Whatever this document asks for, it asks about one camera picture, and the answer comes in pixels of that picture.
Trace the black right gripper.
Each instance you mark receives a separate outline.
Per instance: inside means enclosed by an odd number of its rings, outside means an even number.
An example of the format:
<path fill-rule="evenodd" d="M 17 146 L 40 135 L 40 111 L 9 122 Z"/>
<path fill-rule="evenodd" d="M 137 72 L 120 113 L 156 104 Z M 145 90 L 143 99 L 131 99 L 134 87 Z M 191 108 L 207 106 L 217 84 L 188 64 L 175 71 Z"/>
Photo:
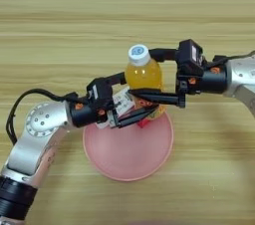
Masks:
<path fill-rule="evenodd" d="M 149 49 L 150 56 L 157 62 L 174 61 L 176 49 Z M 158 89 L 137 89 L 128 92 L 136 98 L 164 105 L 177 105 L 185 107 L 186 95 L 199 95 L 201 93 L 223 94 L 227 89 L 226 67 L 213 67 L 203 71 L 202 76 L 185 74 L 181 70 L 176 73 L 176 94 L 163 93 Z"/>

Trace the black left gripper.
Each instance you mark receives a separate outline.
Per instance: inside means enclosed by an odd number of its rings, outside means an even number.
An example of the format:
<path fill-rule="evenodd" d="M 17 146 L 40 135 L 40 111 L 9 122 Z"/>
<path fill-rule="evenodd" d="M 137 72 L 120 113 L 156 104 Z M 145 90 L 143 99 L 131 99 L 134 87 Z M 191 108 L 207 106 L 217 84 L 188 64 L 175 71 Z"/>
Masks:
<path fill-rule="evenodd" d="M 117 73 L 105 77 L 105 84 L 109 87 L 125 85 L 127 83 L 125 73 Z M 117 111 L 112 105 L 103 104 L 75 104 L 69 103 L 70 116 L 73 126 L 80 128 L 92 123 L 106 122 L 108 119 L 114 122 L 118 128 L 140 122 L 157 109 L 157 106 L 145 107 L 130 112 L 128 115 L 118 118 Z"/>

